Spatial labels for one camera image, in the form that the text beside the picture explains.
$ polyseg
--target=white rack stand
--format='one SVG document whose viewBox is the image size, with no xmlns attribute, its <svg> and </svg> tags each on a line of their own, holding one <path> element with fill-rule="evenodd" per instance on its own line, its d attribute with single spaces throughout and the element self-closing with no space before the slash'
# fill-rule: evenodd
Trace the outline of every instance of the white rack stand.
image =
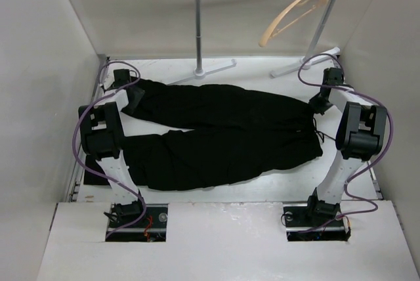
<svg viewBox="0 0 420 281">
<path fill-rule="evenodd" d="M 306 55 L 304 56 L 304 58 L 302 58 L 299 62 L 296 62 L 290 66 L 286 66 L 285 68 L 282 68 L 281 70 L 272 71 L 271 72 L 272 77 L 279 77 L 279 76 L 298 70 L 299 66 L 301 65 L 301 62 L 311 57 L 314 54 L 315 47 L 318 44 L 318 41 L 324 30 L 325 24 L 331 13 L 331 10 L 334 6 L 335 1 L 336 0 L 328 1 L 327 7 L 325 8 L 324 14 L 322 15 L 322 18 L 321 18 L 320 23 L 318 24 L 318 27 L 316 28 L 315 35 L 312 38 L 312 41 L 309 45 L 308 51 Z M 201 54 L 201 0 L 196 0 L 196 52 L 197 52 L 197 67 L 193 71 L 192 76 L 173 82 L 172 84 L 182 83 L 190 79 L 203 79 L 207 74 L 213 74 L 213 73 L 220 72 L 220 71 L 233 68 L 234 66 L 236 66 L 236 60 L 232 59 L 231 61 L 216 64 L 212 67 L 206 68 L 205 70 L 203 69 L 203 58 Z M 326 52 L 329 54 L 337 55 L 340 53 L 340 49 L 338 47 L 335 47 L 334 49 L 330 51 L 326 51 Z M 306 64 L 305 68 L 309 69 L 311 64 L 317 64 L 322 61 L 325 61 L 326 59 L 327 57 L 325 56 L 318 57 L 318 59 L 315 58 L 314 60 L 311 61 L 311 63 Z"/>
</svg>

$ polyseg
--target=metal pole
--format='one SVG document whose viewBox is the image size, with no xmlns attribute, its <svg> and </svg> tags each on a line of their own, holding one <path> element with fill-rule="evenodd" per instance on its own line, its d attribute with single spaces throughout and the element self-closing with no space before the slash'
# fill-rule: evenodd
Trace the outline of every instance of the metal pole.
<svg viewBox="0 0 420 281">
<path fill-rule="evenodd" d="M 203 57 L 201 56 L 201 0 L 196 0 L 196 48 L 196 75 L 200 75 L 203 72 Z"/>
<path fill-rule="evenodd" d="M 197 68 L 194 70 L 194 75 L 204 77 L 203 58 L 201 56 L 201 0 L 196 0 L 196 50 Z"/>
<path fill-rule="evenodd" d="M 316 45 L 318 44 L 318 41 L 321 38 L 322 31 L 324 30 L 324 27 L 326 26 L 328 17 L 331 14 L 331 10 L 334 7 L 335 1 L 336 0 L 329 0 L 328 1 L 327 7 L 325 8 L 325 11 L 324 11 L 324 13 L 321 17 L 321 21 L 318 24 L 318 27 L 316 28 L 314 37 L 312 38 L 312 41 L 310 42 L 308 51 L 306 52 L 306 55 L 303 58 L 304 61 L 309 59 L 314 54 L 315 47 L 316 47 Z"/>
</svg>

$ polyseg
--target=red wire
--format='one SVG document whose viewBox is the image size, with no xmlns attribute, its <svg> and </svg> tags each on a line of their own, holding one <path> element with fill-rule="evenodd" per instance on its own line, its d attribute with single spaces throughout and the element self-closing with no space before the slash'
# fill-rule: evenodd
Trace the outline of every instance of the red wire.
<svg viewBox="0 0 420 281">
<path fill-rule="evenodd" d="M 144 235 L 147 237 L 147 241 L 149 241 L 149 239 L 150 239 L 150 233 L 147 233 L 147 230 L 150 230 L 152 228 L 153 217 L 152 216 L 149 216 L 147 218 L 147 220 L 149 220 L 149 225 L 144 229 Z"/>
</svg>

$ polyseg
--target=white robotic arm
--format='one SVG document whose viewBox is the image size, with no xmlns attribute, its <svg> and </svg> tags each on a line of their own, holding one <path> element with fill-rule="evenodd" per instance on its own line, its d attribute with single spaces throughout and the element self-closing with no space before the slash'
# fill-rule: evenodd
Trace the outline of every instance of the white robotic arm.
<svg viewBox="0 0 420 281">
<path fill-rule="evenodd" d="M 119 90 L 130 83 L 129 70 L 114 70 L 114 77 L 114 83 L 106 91 L 111 96 L 91 108 L 81 122 L 80 134 L 83 151 L 91 155 L 109 177 L 115 204 L 111 213 L 105 214 L 118 227 L 138 217 L 144 209 L 139 200 L 140 195 L 135 194 L 138 188 L 124 160 L 122 143 L 125 136 L 119 115 L 120 112 L 130 114 L 137 107 L 144 91 L 135 85 Z M 87 107 L 79 108 L 79 116 Z"/>
<path fill-rule="evenodd" d="M 385 135 L 387 109 L 352 94 L 353 89 L 344 84 L 341 69 L 325 69 L 323 85 L 309 104 L 317 114 L 324 114 L 332 106 L 343 113 L 335 139 L 337 153 L 325 179 L 309 196 L 307 205 L 284 207 L 286 227 L 299 227 L 295 231 L 297 240 L 302 238 L 302 233 L 308 233 L 304 240 L 320 240 L 320 235 L 313 234 L 314 228 L 325 229 L 325 223 L 336 219 L 341 212 L 340 203 L 347 181 L 373 155 L 380 153 Z"/>
</svg>

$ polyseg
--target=black drawstring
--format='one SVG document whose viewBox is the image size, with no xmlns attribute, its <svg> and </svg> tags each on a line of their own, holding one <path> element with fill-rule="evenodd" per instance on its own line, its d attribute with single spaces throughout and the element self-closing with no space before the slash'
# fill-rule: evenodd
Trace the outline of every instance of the black drawstring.
<svg viewBox="0 0 420 281">
<path fill-rule="evenodd" d="M 319 136 L 319 138 L 321 139 L 322 143 L 324 143 L 326 141 L 326 137 L 335 141 L 335 139 L 333 137 L 330 137 L 328 134 L 319 131 L 317 128 L 317 124 L 316 124 L 316 119 L 312 118 L 314 120 L 314 128 L 315 128 L 315 133 Z"/>
</svg>

